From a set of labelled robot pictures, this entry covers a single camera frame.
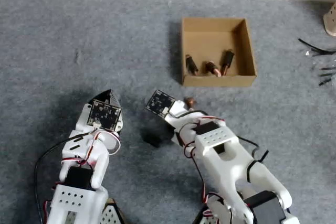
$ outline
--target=red wire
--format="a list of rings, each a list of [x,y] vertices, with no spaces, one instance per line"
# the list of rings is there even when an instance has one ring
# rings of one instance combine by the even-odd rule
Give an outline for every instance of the red wire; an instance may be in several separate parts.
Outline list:
[[[48,202],[50,202],[50,200],[45,200],[43,202],[43,212],[44,212],[44,224],[47,224],[47,221],[48,221],[48,211],[47,211],[47,205],[48,205]]]

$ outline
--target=robotic arm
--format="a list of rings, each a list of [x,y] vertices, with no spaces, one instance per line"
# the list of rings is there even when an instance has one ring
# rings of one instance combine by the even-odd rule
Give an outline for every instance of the robotic arm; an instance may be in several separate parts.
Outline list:
[[[146,108],[175,128],[172,141],[194,162],[194,156],[201,159],[215,181],[218,192],[202,196],[208,210],[198,223],[208,223],[211,216],[222,224],[299,224],[287,211],[289,192],[243,148],[224,120],[187,110],[183,101],[159,90]]]
[[[124,223],[115,203],[107,203],[108,192],[101,185],[109,156],[120,149],[122,126],[121,107],[111,90],[84,105],[62,150],[60,183],[45,223]]]

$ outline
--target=white plastic bracket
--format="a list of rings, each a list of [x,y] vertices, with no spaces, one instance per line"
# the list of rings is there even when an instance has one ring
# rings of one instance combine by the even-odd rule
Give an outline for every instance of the white plastic bracket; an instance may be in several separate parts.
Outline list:
[[[219,127],[202,135],[197,135],[199,151],[204,155],[210,148],[228,141],[238,140],[237,136],[228,127]]]

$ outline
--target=open cardboard box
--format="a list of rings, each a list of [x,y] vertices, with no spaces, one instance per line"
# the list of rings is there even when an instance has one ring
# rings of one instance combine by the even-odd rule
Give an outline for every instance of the open cardboard box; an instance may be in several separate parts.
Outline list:
[[[235,53],[226,76],[216,77],[206,72],[205,62],[213,61],[219,69],[223,53]],[[188,72],[185,56],[191,55],[199,71]],[[183,18],[182,20],[182,85],[246,87],[257,77],[246,19],[243,18]]]

